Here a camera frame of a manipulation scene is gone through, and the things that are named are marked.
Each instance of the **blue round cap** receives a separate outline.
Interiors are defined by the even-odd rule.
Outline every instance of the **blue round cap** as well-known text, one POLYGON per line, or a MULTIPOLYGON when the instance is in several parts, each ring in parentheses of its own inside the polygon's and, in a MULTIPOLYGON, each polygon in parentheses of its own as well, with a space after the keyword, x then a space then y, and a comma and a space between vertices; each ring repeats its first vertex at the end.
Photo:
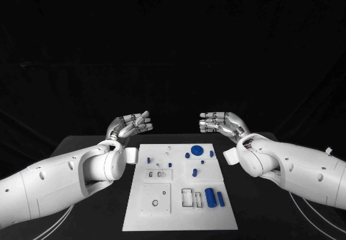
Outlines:
POLYGON ((199 145, 194 145, 190 148, 190 152, 193 155, 200 156, 203 154, 203 148, 199 145))

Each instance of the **robotic hand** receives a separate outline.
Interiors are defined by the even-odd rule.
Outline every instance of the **robotic hand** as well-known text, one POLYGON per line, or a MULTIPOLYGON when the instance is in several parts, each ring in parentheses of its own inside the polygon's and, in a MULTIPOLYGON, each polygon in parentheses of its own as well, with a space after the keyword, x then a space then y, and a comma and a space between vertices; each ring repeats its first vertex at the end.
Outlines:
POLYGON ((129 137, 152 129, 148 111, 116 117, 98 145, 50 157, 0 180, 0 230, 66 209, 106 188, 135 164, 129 137))
POLYGON ((252 177, 271 180, 304 199, 346 210, 346 162, 325 152, 275 142, 251 133, 230 112, 200 113, 200 132, 219 132, 236 144, 223 152, 229 165, 240 164, 252 177))

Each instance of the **black background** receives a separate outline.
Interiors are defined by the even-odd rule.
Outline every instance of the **black background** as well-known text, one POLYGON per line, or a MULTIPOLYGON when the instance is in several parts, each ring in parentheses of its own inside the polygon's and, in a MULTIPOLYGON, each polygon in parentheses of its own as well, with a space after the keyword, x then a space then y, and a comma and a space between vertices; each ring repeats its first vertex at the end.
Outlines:
POLYGON ((1 178, 145 110, 144 134, 226 111, 346 159, 343 1, 16 0, 0 16, 1 178))

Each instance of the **blue tube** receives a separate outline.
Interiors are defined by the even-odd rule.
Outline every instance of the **blue tube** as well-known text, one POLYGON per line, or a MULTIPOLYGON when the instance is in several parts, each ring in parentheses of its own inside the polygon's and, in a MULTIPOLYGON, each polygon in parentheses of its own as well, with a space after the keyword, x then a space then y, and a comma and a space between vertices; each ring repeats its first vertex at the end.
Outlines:
POLYGON ((223 203, 223 199, 222 199, 222 192, 220 191, 217 191, 217 201, 219 201, 219 205, 222 207, 225 207, 225 203, 223 203))
POLYGON ((204 196, 206 196, 207 207, 214 208, 217 206, 217 203, 214 199, 214 190, 212 188, 204 189, 204 196))

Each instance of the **blue component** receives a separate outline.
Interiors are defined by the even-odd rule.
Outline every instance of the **blue component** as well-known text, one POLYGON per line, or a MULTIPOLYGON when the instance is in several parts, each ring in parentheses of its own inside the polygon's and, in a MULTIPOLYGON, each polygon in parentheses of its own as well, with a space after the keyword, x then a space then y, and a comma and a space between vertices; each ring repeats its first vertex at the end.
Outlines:
POLYGON ((190 152, 193 155, 200 156, 203 154, 203 148, 199 145, 194 145, 190 148, 190 152))
POLYGON ((219 205, 222 207, 225 207, 225 203, 223 203, 223 199, 222 199, 222 192, 220 191, 217 191, 217 201, 219 201, 219 205))
POLYGON ((204 189, 204 196, 206 196, 207 207, 214 208, 217 206, 217 203, 214 199, 214 190, 212 188, 204 189))

